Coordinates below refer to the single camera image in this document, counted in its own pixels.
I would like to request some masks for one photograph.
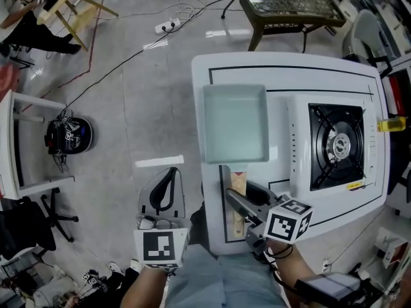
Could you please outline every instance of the gray floor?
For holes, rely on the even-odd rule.
[[[202,5],[190,0],[195,6]],[[214,0],[203,0],[209,3]],[[155,12],[177,0],[104,0],[120,15]],[[223,8],[227,1],[212,5]],[[235,2],[232,9],[241,9]],[[76,56],[53,54],[46,58],[43,51],[30,53],[35,67],[24,72],[21,91],[61,102],[70,102],[84,88],[99,80],[125,58],[139,51],[159,36],[154,27],[177,16],[174,6],[155,15],[125,17],[113,21],[99,20],[92,52],[91,70],[63,87],[59,86],[88,70],[90,52]],[[105,267],[116,261],[127,267],[135,257],[133,230],[136,227],[137,202],[140,190],[164,167],[136,168],[135,162],[151,158],[184,156],[179,165],[189,214],[202,202],[201,175],[198,154],[190,64],[194,56],[206,53],[246,51],[252,28],[241,11],[206,10],[162,45],[131,59],[101,83],[88,90],[71,107],[76,115],[88,118],[95,134],[94,148],[68,158],[70,172],[76,182],[61,187],[58,209],[75,214],[80,222],[65,223],[75,238],[67,243],[55,232],[57,251],[47,253],[45,260],[55,262],[70,276],[80,280],[83,273],[94,268],[109,274]],[[102,12],[101,17],[112,16]],[[49,23],[54,33],[62,29],[58,20]],[[81,35],[91,46],[94,24]],[[341,57],[343,35],[332,37],[325,29],[308,36],[306,53]],[[302,33],[263,38],[257,51],[302,50]],[[47,113],[30,107],[30,115],[46,115],[50,120],[56,112]],[[24,181],[29,184],[60,176],[43,145],[45,124],[21,123],[20,146]],[[380,221],[392,215],[389,209],[376,210],[363,218],[322,236],[299,243],[310,266],[320,271],[322,260],[330,262],[371,226],[334,263],[333,270],[348,270],[363,255],[369,254]]]

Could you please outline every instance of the stove burner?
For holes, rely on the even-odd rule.
[[[308,104],[311,127],[310,190],[363,178],[363,110],[358,106]]]
[[[351,143],[349,137],[344,133],[336,133],[331,130],[327,139],[327,153],[331,163],[345,159],[349,150],[351,149]]]

